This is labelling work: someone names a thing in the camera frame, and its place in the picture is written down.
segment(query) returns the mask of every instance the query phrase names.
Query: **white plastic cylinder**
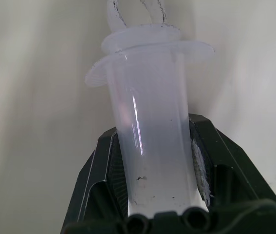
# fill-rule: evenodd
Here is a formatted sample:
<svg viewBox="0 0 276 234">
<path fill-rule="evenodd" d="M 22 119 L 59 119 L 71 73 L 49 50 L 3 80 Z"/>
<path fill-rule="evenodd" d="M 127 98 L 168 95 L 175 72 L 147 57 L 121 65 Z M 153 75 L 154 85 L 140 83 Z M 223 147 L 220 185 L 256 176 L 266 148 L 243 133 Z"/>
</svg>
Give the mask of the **white plastic cylinder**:
<svg viewBox="0 0 276 234">
<path fill-rule="evenodd" d="M 154 35 L 148 26 L 139 28 Z M 108 83 L 124 162 L 130 213 L 152 218 L 155 213 L 196 205 L 197 184 L 191 155 L 185 60 L 201 60 L 213 49 L 201 42 L 177 41 L 178 30 L 165 30 L 164 42 L 135 37 L 128 46 L 116 33 L 102 47 L 120 51 L 98 62 L 86 83 Z"/>
</svg>

